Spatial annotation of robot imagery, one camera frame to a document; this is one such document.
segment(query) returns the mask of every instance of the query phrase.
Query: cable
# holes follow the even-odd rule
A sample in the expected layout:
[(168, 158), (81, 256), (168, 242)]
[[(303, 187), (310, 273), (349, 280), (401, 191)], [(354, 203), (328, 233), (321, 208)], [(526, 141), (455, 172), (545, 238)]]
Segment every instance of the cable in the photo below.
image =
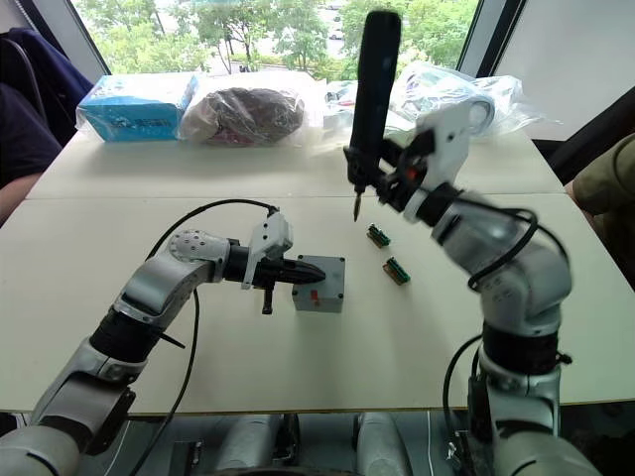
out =
[(472, 357), (472, 377), (476, 377), (476, 372), (478, 371), (478, 349), (474, 352), (474, 357)]
[(447, 370), (445, 371), (445, 378), (444, 378), (444, 394), (443, 394), (443, 402), (444, 402), (444, 418), (445, 418), (445, 427), (447, 428), (447, 433), (449, 434), (449, 439), (450, 441), (454, 442), (454, 438), (455, 438), (455, 434), (456, 434), (456, 429), (454, 428), (454, 425), (451, 421), (451, 415), (449, 413), (449, 398), (448, 398), (448, 394), (449, 394), (449, 381), (452, 377), (452, 372), (454, 372), (454, 367), (456, 367), (456, 362), (458, 362), (458, 359), (460, 358), (460, 356), (463, 354), (463, 352), (465, 352), (465, 350), (467, 349), (467, 347), (469, 347), (470, 345), (472, 345), (474, 342), (476, 342), (478, 339), (480, 339), (482, 334), (478, 334), (475, 335), (474, 337), (472, 337), (471, 339), (469, 339), (467, 342), (463, 343), (456, 352), (454, 352), (454, 355), (452, 356), (451, 360), (449, 361), (449, 365), (447, 365)]
[(194, 296), (194, 331), (193, 331), (193, 336), (191, 338), (190, 360), (188, 361), (188, 369), (186, 370), (186, 376), (183, 379), (183, 384), (181, 385), (181, 389), (179, 390), (177, 399), (172, 405), (170, 412), (161, 421), (161, 425), (159, 426), (159, 429), (150, 440), (150, 443), (148, 443), (148, 446), (146, 447), (145, 451), (143, 452), (143, 454), (137, 461), (137, 464), (135, 465), (135, 467), (132, 468), (132, 471), (130, 471), (130, 476), (135, 476), (139, 472), (141, 467), (144, 465), (144, 463), (146, 462), (146, 459), (148, 459), (148, 456), (150, 455), (150, 453), (156, 446), (157, 441), (159, 441), (159, 438), (161, 438), (161, 435), (163, 434), (164, 430), (174, 418), (175, 412), (177, 411), (177, 408), (179, 407), (179, 404), (181, 403), (181, 400), (183, 399), (183, 396), (186, 393), (186, 388), (188, 387), (188, 382), (190, 381), (191, 369), (194, 364), (194, 357), (196, 356), (196, 343), (198, 342), (198, 321), (200, 318), (200, 303), (198, 301), (197, 290), (193, 291), (193, 296)]
[[(190, 218), (193, 218), (203, 213), (204, 211), (209, 210), (210, 208), (213, 208), (214, 206), (226, 205), (229, 203), (245, 203), (248, 205), (261, 206), (267, 209), (268, 214), (274, 213), (279, 210), (278, 207), (270, 205), (268, 203), (264, 203), (262, 201), (257, 201), (257, 200), (249, 200), (246, 198), (228, 198), (226, 200), (214, 201), (212, 203), (208, 203), (206, 205), (200, 206), (199, 208), (195, 208), (190, 213), (179, 218), (175, 223), (172, 224), (170, 228), (166, 230), (166, 232), (163, 235), (161, 235), (161, 238), (157, 240), (155, 245), (152, 247), (152, 250), (150, 250), (150, 253), (148, 253), (148, 256), (146, 257), (146, 261), (148, 261), (150, 258), (155, 256), (157, 252), (159, 251), (159, 248), (161, 248), (161, 245), (163, 244), (163, 242), (166, 241), (166, 239), (168, 239), (170, 235), (172, 235), (172, 233), (177, 228), (179, 228), (183, 223), (188, 221)], [(188, 388), (188, 382), (190, 381), (191, 369), (193, 367), (194, 358), (196, 356), (196, 344), (198, 342), (198, 322), (200, 319), (200, 302), (198, 300), (198, 291), (194, 290), (192, 294), (194, 296), (194, 329), (193, 329), (193, 336), (191, 338), (190, 359), (188, 361), (188, 368), (186, 369), (186, 375), (181, 385), (181, 389), (179, 390), (179, 394), (177, 395), (177, 399), (175, 400), (168, 414), (161, 421), (161, 424), (159, 425), (159, 429), (154, 434), (154, 436), (148, 443), (148, 446), (144, 450), (143, 454), (137, 461), (137, 464), (135, 464), (135, 467), (130, 472), (130, 476), (135, 476), (139, 472), (139, 470), (143, 467), (144, 463), (148, 459), (148, 456), (150, 455), (150, 453), (156, 446), (157, 442), (161, 438), (161, 435), (163, 434), (164, 430), (174, 418), (177, 408), (181, 404), (181, 400), (183, 399), (183, 396), (186, 393), (186, 389)]]
[(520, 239), (514, 244), (514, 246), (512, 246), (509, 250), (507, 250), (507, 252), (503, 253), (503, 255), (499, 257), (497, 260), (495, 260), (493, 263), (487, 265), (485, 268), (483, 268), (480, 271), (477, 271), (476, 273), (474, 273), (472, 276), (469, 277), (469, 280), (467, 280), (467, 286), (473, 291), (478, 291), (478, 282), (482, 278), (489, 275), (490, 273), (493, 273), (497, 269), (505, 266), (507, 263), (512, 261), (514, 257), (518, 253), (520, 253), (521, 250), (525, 248), (525, 246), (527, 246), (527, 243), (531, 241), (532, 237), (534, 236), (534, 233), (536, 233), (536, 230), (538, 229), (538, 217), (536, 216), (536, 213), (534, 213), (531, 210), (501, 209), (501, 211), (505, 211), (505, 212), (509, 211), (511, 213), (509, 216), (512, 216), (515, 219), (524, 218), (522, 215), (520, 215), (520, 213), (529, 214), (530, 215), (529, 226), (527, 227), (527, 230), (525, 231), (523, 236), (521, 236)]
[(115, 465), (115, 461), (117, 460), (117, 457), (119, 456), (119, 452), (121, 451), (121, 448), (123, 447), (123, 441), (124, 441), (124, 439), (126, 439), (126, 434), (128, 434), (128, 429), (130, 428), (130, 423), (131, 423), (131, 421), (128, 420), (128, 422), (126, 423), (126, 428), (123, 430), (123, 435), (121, 436), (121, 440), (119, 441), (119, 445), (117, 446), (117, 450), (115, 451), (115, 455), (110, 460), (110, 464), (108, 465), (108, 469), (106, 469), (106, 472), (103, 473), (103, 476), (108, 476), (110, 474), (110, 470), (112, 470), (112, 467)]
[(435, 470), (433, 469), (433, 458), (431, 456), (431, 446), (433, 445), (433, 430), (430, 423), (430, 410), (428, 413), (428, 467), (430, 468), (430, 476), (435, 476)]
[(248, 205), (262, 206), (263, 208), (267, 208), (267, 211), (270, 214), (275, 211), (278, 211), (278, 207), (274, 205), (270, 205), (268, 203), (264, 203), (262, 201), (257, 201), (257, 200), (248, 200), (246, 198), (228, 198), (226, 200), (213, 201), (212, 203), (208, 203), (207, 205), (203, 205), (203, 206), (200, 206), (199, 208), (195, 208), (187, 215), (179, 218), (170, 228), (166, 230), (166, 232), (161, 236), (161, 238), (159, 238), (157, 243), (155, 243), (155, 246), (152, 248), (152, 250), (150, 250), (150, 253), (148, 253), (148, 257), (146, 258), (146, 260), (149, 260), (150, 258), (155, 256), (157, 252), (159, 251), (159, 248), (161, 248), (161, 245), (163, 244), (163, 242), (166, 241), (177, 228), (179, 228), (182, 224), (184, 224), (190, 218), (193, 218), (203, 213), (204, 211), (209, 210), (210, 208), (213, 208), (214, 206), (226, 205), (228, 203), (245, 203)]
[(504, 253), (501, 257), (499, 257), (493, 263), (489, 264), (488, 266), (478, 271), (477, 273), (475, 273), (469, 278), (469, 280), (467, 281), (467, 286), (471, 290), (478, 291), (478, 282), (481, 279), (483, 279), (485, 276), (489, 275), (490, 273), (496, 271), (497, 269), (501, 268), (502, 266), (512, 261), (512, 259), (518, 253), (520, 253), (525, 246), (527, 246), (527, 244), (531, 241), (532, 237), (534, 236), (537, 230), (540, 230), (541, 232), (543, 232), (553, 241), (553, 243), (558, 248), (560, 254), (567, 262), (567, 265), (569, 264), (569, 255), (567, 254), (567, 250), (565, 249), (565, 246), (554, 234), (554, 232), (552, 232), (547, 227), (540, 225), (538, 223), (538, 216), (533, 210), (529, 210), (527, 208), (499, 208), (497, 206), (490, 205), (488, 203), (482, 203), (480, 201), (472, 200), (469, 198), (463, 198), (461, 196), (453, 196), (440, 190), (432, 191), (423, 187), (422, 187), (422, 190), (427, 194), (432, 194), (432, 193), (439, 194), (441, 196), (450, 198), (453, 202), (464, 203), (466, 205), (482, 208), (488, 211), (492, 211), (494, 213), (499, 213), (501, 215), (509, 216), (510, 218), (513, 218), (518, 221), (523, 221), (529, 224), (523, 236), (520, 237), (520, 239), (514, 244), (514, 246), (512, 246), (512, 248), (510, 248), (506, 253)]

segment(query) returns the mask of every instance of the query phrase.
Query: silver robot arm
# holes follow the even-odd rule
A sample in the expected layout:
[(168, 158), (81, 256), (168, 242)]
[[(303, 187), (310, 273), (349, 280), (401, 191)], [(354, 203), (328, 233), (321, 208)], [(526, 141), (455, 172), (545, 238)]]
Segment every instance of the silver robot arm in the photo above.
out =
[[(380, 202), (432, 227), (433, 239), (480, 293), (479, 377), (486, 404), (477, 410), (488, 419), (483, 424), (489, 424), (496, 474), (597, 475), (559, 438), (560, 366), (568, 358), (557, 346), (560, 303), (572, 288), (568, 261), (534, 238), (523, 243), (526, 227), (511, 212), (452, 186), (467, 158), (469, 107), (429, 114), (405, 149), (384, 140), (374, 156), (351, 141), (344, 150), (349, 180), (372, 185)], [(390, 172), (378, 167), (380, 158)]]
[(99, 327), (84, 339), (38, 401), (31, 425), (0, 438), (1, 476), (69, 476), (82, 453), (105, 450), (127, 417), (135, 394), (128, 387), (146, 366), (192, 291), (225, 279), (265, 290), (271, 313), (276, 282), (312, 283), (324, 273), (286, 260), (292, 229), (272, 213), (255, 227), (249, 247), (199, 230), (175, 234), (123, 288)]

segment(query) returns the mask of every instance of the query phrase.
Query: dark jacket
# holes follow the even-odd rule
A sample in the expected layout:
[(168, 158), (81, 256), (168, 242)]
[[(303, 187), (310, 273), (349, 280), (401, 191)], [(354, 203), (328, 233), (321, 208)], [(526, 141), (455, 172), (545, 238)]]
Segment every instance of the dark jacket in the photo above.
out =
[(75, 133), (75, 108), (92, 88), (92, 83), (38, 32), (12, 28), (7, 38), (20, 45), (29, 57), (49, 127), (64, 146)]
[(29, 101), (0, 82), (0, 188), (45, 171), (61, 149)]

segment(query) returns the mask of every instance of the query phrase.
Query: person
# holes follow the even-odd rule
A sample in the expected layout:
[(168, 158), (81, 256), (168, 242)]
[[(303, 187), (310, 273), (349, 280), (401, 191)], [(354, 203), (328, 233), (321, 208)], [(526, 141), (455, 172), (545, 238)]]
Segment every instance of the person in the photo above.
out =
[(31, 103), (0, 83), (0, 226), (61, 149)]
[(635, 290), (635, 134), (590, 163), (566, 190)]

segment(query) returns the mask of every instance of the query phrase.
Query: plastic bag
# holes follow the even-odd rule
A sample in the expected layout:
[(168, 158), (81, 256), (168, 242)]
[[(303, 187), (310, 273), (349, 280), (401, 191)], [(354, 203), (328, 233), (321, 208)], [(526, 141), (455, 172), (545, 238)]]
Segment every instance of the plastic bag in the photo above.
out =
[(546, 117), (522, 93), (522, 82), (513, 76), (474, 79), (452, 69), (415, 61), (395, 81), (390, 109), (416, 122), (428, 112), (469, 101), (474, 136), (506, 134)]
[(472, 84), (494, 99), (496, 114), (485, 136), (507, 134), (539, 121), (560, 121), (549, 119), (529, 103), (523, 94), (523, 83), (514, 76), (479, 77)]
[(201, 78), (179, 138), (236, 146), (316, 142), (323, 120), (321, 90), (320, 83), (297, 71)]
[(75, 128), (108, 142), (175, 140), (195, 89), (192, 72), (105, 75), (77, 105)]
[[(332, 81), (326, 85), (326, 109), (324, 111), (324, 138), (331, 143), (347, 144), (350, 141), (350, 133), (353, 127), (355, 113), (355, 101), (357, 98), (357, 81)], [(395, 139), (396, 134), (403, 131), (412, 131), (416, 127), (414, 121), (410, 121), (395, 112), (388, 110), (386, 114), (386, 127), (384, 136)]]

